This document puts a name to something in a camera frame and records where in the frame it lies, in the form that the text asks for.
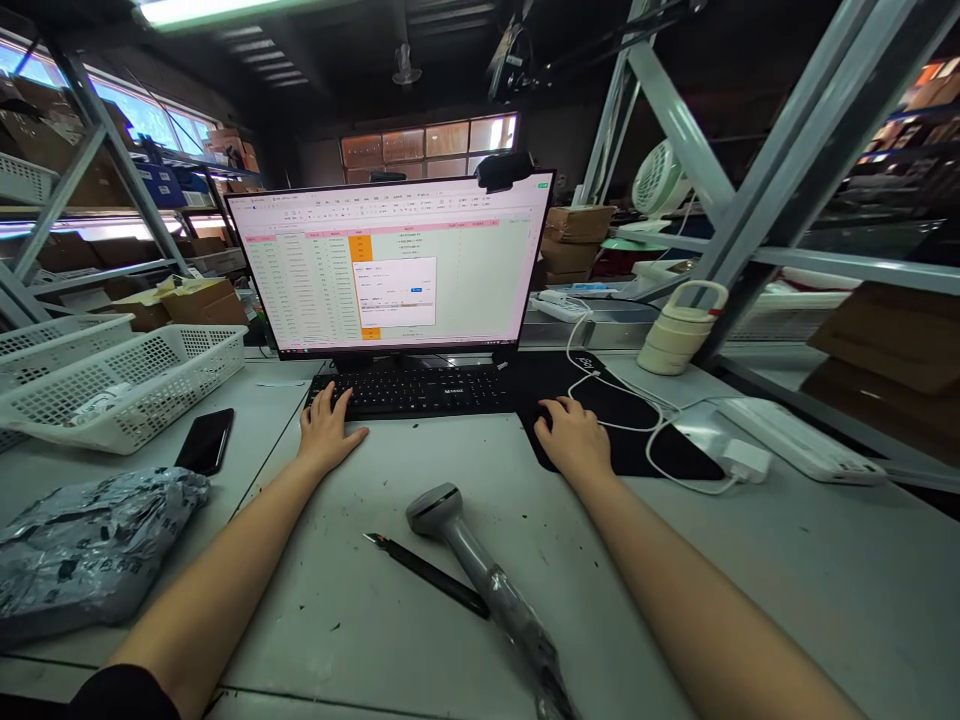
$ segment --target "hand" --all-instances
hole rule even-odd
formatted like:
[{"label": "hand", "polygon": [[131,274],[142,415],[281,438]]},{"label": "hand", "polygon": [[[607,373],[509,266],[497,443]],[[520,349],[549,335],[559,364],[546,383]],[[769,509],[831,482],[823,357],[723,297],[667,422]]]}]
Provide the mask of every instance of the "hand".
[{"label": "hand", "polygon": [[574,489],[579,483],[614,476],[610,438],[592,410],[584,410],[568,397],[541,400],[540,404],[549,411],[553,429],[547,427],[546,418],[540,418],[533,426],[534,432],[547,457]]},{"label": "hand", "polygon": [[317,393],[310,407],[304,408],[300,413],[300,449],[297,451],[297,462],[306,465],[311,472],[317,473],[319,478],[342,463],[370,432],[368,428],[360,428],[355,433],[344,435],[343,418],[347,413],[347,403],[353,395],[353,388],[341,395],[331,410],[333,388],[331,380]]}]

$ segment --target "monitor screen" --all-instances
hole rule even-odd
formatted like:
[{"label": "monitor screen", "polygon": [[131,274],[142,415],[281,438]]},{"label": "monitor screen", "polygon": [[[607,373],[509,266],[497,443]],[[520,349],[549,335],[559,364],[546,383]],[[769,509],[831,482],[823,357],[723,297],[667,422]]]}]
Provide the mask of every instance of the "monitor screen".
[{"label": "monitor screen", "polygon": [[281,357],[517,342],[552,173],[228,198]]}]

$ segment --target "sleeve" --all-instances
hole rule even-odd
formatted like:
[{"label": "sleeve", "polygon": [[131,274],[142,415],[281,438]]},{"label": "sleeve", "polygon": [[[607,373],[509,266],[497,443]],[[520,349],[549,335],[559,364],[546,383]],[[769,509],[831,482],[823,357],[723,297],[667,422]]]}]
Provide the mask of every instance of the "sleeve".
[{"label": "sleeve", "polygon": [[66,720],[180,720],[173,701],[147,670],[111,665],[87,680],[67,706]]}]

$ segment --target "black keyboard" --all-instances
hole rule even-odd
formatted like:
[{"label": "black keyboard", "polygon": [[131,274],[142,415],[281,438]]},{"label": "black keyboard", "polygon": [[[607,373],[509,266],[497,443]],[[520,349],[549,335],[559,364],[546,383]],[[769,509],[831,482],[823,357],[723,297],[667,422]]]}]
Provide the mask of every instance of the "black keyboard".
[{"label": "black keyboard", "polygon": [[347,420],[390,420],[513,412],[506,384],[493,365],[371,370],[317,375],[306,405],[333,380],[333,402],[353,388]]}]

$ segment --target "black mouse pad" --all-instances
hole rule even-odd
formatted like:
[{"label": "black mouse pad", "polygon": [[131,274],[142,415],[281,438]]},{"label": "black mouse pad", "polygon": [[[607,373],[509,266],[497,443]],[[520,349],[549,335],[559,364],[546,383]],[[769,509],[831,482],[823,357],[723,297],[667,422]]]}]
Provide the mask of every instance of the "black mouse pad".
[{"label": "black mouse pad", "polygon": [[[597,370],[607,382],[618,387],[623,384],[613,377],[596,356],[584,351],[572,351],[571,356],[589,370]],[[533,425],[540,417],[543,398],[566,395],[569,387],[583,377],[563,352],[525,352],[513,356],[503,369],[504,377],[513,390],[517,402],[517,415],[523,423],[527,439],[533,447],[537,460],[547,470],[556,472]],[[615,390],[597,380],[587,380],[574,390],[576,399],[588,410],[593,410],[601,420],[624,427],[652,427],[657,413],[638,397]],[[630,432],[607,428],[613,471],[617,475],[663,477],[647,462],[644,448],[650,433]],[[657,435],[650,452],[654,462],[681,480],[722,480],[723,470],[673,426],[666,427]]]}]

